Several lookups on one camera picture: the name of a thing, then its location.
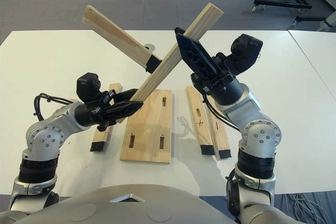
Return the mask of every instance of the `black end cap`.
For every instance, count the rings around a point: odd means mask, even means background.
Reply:
[[[201,145],[202,155],[215,155],[215,150],[213,145]]]
[[[91,152],[102,152],[104,149],[104,143],[105,142],[94,142],[91,144]]]
[[[162,60],[159,60],[154,55],[151,55],[146,63],[146,72],[153,73],[154,70],[160,65]]]
[[[232,157],[231,156],[231,150],[220,150],[218,153],[219,153],[220,158]]]

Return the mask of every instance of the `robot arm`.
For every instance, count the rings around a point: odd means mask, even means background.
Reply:
[[[211,95],[222,119],[241,133],[238,162],[227,177],[228,209],[238,223],[299,223],[274,208],[276,146],[281,141],[279,126],[260,112],[249,88],[236,75],[251,67],[262,41],[242,34],[231,47],[232,54],[210,57],[202,45],[175,30],[182,59],[194,71],[191,79],[205,103]]]
[[[134,89],[116,94],[113,90],[100,92],[99,88],[98,76],[85,74],[77,80],[77,95],[84,103],[63,106],[27,130],[28,148],[22,153],[9,210],[32,214],[58,202],[58,195],[52,189],[57,180],[59,149],[66,139],[95,124],[99,124],[98,130],[104,131],[116,124],[117,119],[132,115],[142,106],[142,102],[129,101],[136,92]]]

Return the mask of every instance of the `white table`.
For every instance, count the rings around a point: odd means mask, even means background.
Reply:
[[[141,43],[156,46],[161,58],[175,43],[172,31],[129,31]],[[201,43],[210,54],[229,53],[243,31],[209,31]],[[280,127],[283,139],[276,155],[276,193],[335,190],[336,102],[311,64],[286,31],[247,31],[264,41],[261,57],[238,79],[249,85],[262,111]],[[1,129],[0,194],[10,194],[18,175],[25,133],[36,122],[33,99],[40,92],[76,98],[76,80],[86,72],[99,75],[105,89],[111,82],[137,88],[148,76],[144,69],[88,30],[15,31],[0,47]],[[172,89],[173,127],[171,164],[119,160],[126,121],[113,130],[104,153],[89,152],[95,128],[71,136],[61,148],[54,189],[72,196],[103,186],[148,183],[173,186],[195,195],[225,194],[225,176],[237,161],[239,134],[228,129],[233,157],[217,162],[202,156],[192,134],[182,136],[177,117],[191,125],[185,87],[190,69],[180,63],[159,86]],[[58,104],[42,101],[45,117]]]
[[[289,32],[336,100],[336,34]]]

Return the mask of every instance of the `gray carpet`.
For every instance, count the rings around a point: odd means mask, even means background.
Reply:
[[[225,14],[215,30],[285,30],[297,15],[296,9],[269,7],[252,13],[254,0],[0,0],[0,43],[13,30],[87,29],[81,24],[83,10],[90,4],[123,29],[172,30],[187,28],[207,2]],[[330,15],[320,0],[308,0],[312,10],[305,15]],[[316,30],[318,22],[300,23],[296,29]]]

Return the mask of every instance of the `wooden plank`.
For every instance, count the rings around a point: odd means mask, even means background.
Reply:
[[[201,94],[193,86],[186,88],[186,94],[195,137],[201,147],[201,152],[203,155],[214,155],[214,147]]]
[[[109,85],[109,90],[114,89],[116,93],[119,93],[121,91],[121,84],[120,83],[112,83]],[[103,132],[100,132],[96,129],[92,144],[91,144],[91,152],[101,152],[104,149],[105,142],[110,138],[113,130],[113,125],[108,126],[107,129]]]
[[[82,23],[90,27],[143,68],[146,68],[146,64],[151,56],[160,60],[153,52],[146,49],[91,5],[86,7]]]
[[[120,160],[170,163],[171,90],[154,90],[127,122]]]
[[[210,104],[216,108],[215,101],[212,97],[208,97]],[[226,134],[224,123],[219,120],[210,110],[205,106],[210,132],[213,140],[215,155],[217,160],[231,157],[230,144]]]
[[[185,31],[184,35],[199,40],[219,19],[223,12],[215,5],[208,3],[190,27]],[[131,101],[144,101],[159,86],[159,84],[167,77],[167,75],[181,61],[181,53],[177,43],[164,57],[156,70],[145,80],[140,86]]]

